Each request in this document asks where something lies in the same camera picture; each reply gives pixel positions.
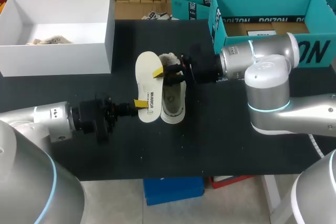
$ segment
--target shoe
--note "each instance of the shoe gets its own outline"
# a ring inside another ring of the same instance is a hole
[[[175,54],[162,54],[159,56],[163,67],[180,64]],[[185,81],[172,86],[163,86],[161,119],[169,124],[180,123],[185,115]]]
[[[161,61],[153,52],[143,52],[135,63],[135,78],[138,84],[138,100],[147,101],[148,108],[138,111],[139,119],[151,123],[162,111],[163,77],[153,78],[153,72],[162,68]]]
[[[34,39],[33,42],[27,43],[26,45],[49,45],[49,44],[72,44],[72,42],[68,41],[63,36],[58,35],[45,40]]]

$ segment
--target floor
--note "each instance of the floor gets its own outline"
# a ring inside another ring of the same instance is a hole
[[[293,175],[276,176],[279,192],[291,187]],[[87,224],[269,224],[260,177],[226,187],[206,186],[202,197],[147,206],[141,179],[82,182],[89,199]]]

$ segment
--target robotic arm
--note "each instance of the robotic arm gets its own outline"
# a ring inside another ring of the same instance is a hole
[[[190,57],[181,57],[181,65],[164,69],[165,83],[245,79],[251,124],[259,133],[336,136],[335,94],[290,97],[288,77],[299,60],[298,43],[290,33],[223,47],[206,62],[194,49]],[[174,71],[184,75],[171,77]]]
[[[108,141],[119,116],[136,116],[138,111],[129,103],[115,104],[111,98],[36,106],[0,113],[0,121],[8,123],[44,150],[50,142],[71,139],[74,131],[95,133],[98,144]]]

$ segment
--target brown cardboard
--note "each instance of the brown cardboard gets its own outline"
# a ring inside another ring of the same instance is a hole
[[[116,1],[115,3],[116,19],[141,19],[147,16],[151,11],[157,13],[172,13],[171,4],[165,2],[161,3],[132,3]]]
[[[228,37],[247,35],[244,23],[224,23],[224,27]]]
[[[309,30],[304,22],[272,22],[272,26],[277,34],[308,34]]]
[[[274,30],[278,35],[285,33],[308,34],[309,30],[304,22],[272,22],[272,23],[224,23],[228,37],[247,36],[248,31]]]

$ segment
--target white cable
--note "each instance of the white cable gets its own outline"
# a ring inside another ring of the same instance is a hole
[[[313,144],[316,152],[320,155],[321,158],[324,158],[324,154],[322,153],[320,147],[317,145],[314,136],[312,134],[308,134],[308,136],[309,136],[310,141]]]

